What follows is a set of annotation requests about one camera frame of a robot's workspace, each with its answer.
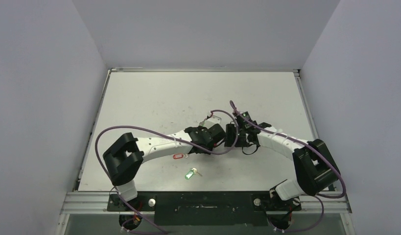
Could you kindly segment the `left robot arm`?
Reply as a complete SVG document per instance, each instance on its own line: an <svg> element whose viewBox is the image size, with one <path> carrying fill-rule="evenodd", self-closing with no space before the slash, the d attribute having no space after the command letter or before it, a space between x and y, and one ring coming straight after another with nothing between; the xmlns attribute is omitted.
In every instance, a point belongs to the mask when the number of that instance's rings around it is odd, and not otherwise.
<svg viewBox="0 0 401 235"><path fill-rule="evenodd" d="M121 135L102 155L111 183L121 196L120 205L127 211L138 206L134 178L143 163L175 154L210 154L225 137L220 124L148 138L134 137L131 132Z"/></svg>

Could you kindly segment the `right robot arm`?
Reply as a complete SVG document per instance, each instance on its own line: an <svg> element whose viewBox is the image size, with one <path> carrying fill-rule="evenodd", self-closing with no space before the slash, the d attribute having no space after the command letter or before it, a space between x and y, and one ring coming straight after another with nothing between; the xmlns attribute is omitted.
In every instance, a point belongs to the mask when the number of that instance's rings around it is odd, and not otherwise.
<svg viewBox="0 0 401 235"><path fill-rule="evenodd" d="M248 112L235 113L234 117L234 121L226 124L226 147L264 147L293 163L296 177L270 189L269 203L272 208L282 210L289 199L304 194L318 195L339 180L339 169L324 141L306 141L289 136L269 123L253 121Z"/></svg>

